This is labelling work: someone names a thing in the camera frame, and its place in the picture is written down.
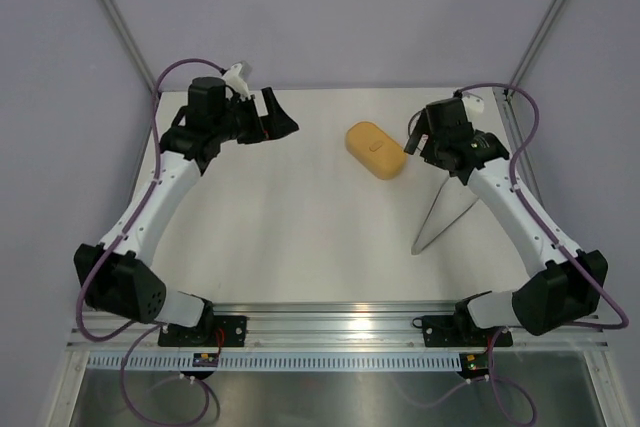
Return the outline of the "yellow lunch box lid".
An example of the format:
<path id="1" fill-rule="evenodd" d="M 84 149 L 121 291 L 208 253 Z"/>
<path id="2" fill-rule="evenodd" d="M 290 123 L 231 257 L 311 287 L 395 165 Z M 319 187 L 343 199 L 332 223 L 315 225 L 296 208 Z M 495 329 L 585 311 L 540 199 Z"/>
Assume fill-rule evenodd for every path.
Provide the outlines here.
<path id="1" fill-rule="evenodd" d="M 345 147 L 372 175 L 381 180 L 397 177 L 407 159 L 400 144 L 369 121 L 358 122 L 346 132 Z"/>

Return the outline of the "yellow lunch box base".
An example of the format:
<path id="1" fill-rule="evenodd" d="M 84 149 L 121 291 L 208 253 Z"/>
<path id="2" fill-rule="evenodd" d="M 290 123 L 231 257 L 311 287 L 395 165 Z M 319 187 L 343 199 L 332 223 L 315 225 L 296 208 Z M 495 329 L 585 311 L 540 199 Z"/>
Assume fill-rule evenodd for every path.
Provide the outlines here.
<path id="1" fill-rule="evenodd" d="M 380 180 L 391 180 L 397 177 L 404 169 L 407 159 L 398 145 L 382 142 L 371 145 L 348 145 L 347 151 Z"/>

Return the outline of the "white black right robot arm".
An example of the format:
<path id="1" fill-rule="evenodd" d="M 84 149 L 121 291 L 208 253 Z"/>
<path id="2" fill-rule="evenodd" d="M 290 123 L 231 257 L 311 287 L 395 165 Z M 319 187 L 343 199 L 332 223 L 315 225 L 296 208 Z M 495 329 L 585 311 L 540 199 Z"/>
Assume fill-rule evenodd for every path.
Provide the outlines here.
<path id="1" fill-rule="evenodd" d="M 489 208 L 528 275 L 515 290 L 457 302 L 452 323 L 460 340 L 476 343 L 500 327 L 540 336 L 596 311 L 606 259 L 597 250 L 584 251 L 551 220 L 518 179 L 499 138 L 473 127 L 461 98 L 422 109 L 404 150 L 448 172 Z"/>

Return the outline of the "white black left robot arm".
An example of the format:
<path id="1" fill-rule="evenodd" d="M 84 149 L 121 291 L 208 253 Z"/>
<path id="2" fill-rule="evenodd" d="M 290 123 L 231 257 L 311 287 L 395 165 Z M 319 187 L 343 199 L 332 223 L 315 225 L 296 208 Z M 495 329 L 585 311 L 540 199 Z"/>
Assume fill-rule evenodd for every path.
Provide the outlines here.
<path id="1" fill-rule="evenodd" d="M 264 115 L 254 95 L 234 81 L 198 77 L 191 82 L 186 104 L 154 139 L 154 165 L 142 190 L 97 244 L 82 244 L 74 254 L 80 307 L 117 315 L 128 324 L 165 326 L 195 345 L 214 337 L 211 302 L 168 287 L 153 272 L 152 262 L 178 206 L 223 143 L 251 145 L 298 131 L 272 88 L 263 88 L 261 95 Z"/>

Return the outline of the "stainless steel food tongs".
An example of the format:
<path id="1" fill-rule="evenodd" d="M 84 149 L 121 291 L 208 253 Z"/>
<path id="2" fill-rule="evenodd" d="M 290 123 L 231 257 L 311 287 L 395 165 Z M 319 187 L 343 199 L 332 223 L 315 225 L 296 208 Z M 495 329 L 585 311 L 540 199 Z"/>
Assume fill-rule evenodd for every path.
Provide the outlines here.
<path id="1" fill-rule="evenodd" d="M 444 180 L 418 229 L 411 246 L 411 254 L 414 256 L 421 254 L 477 202 L 478 197 L 459 180 L 454 178 Z"/>

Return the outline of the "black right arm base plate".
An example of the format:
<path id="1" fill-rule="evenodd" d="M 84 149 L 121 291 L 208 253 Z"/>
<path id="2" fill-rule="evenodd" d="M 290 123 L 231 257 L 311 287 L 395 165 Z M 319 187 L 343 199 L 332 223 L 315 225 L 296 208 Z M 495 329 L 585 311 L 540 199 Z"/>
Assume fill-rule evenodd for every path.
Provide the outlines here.
<path id="1" fill-rule="evenodd" d="M 411 325 L 420 330 L 425 347 L 488 348 L 498 328 L 479 329 L 454 314 L 414 317 Z"/>

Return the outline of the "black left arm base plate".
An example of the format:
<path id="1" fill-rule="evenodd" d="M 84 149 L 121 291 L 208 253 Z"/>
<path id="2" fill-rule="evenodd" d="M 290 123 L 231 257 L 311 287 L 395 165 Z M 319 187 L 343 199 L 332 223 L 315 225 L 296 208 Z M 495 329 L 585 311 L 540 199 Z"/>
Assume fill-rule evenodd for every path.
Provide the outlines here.
<path id="1" fill-rule="evenodd" d="M 170 324 L 158 337 L 160 347 L 243 347 L 248 318 L 243 315 L 209 315 L 195 327 Z"/>

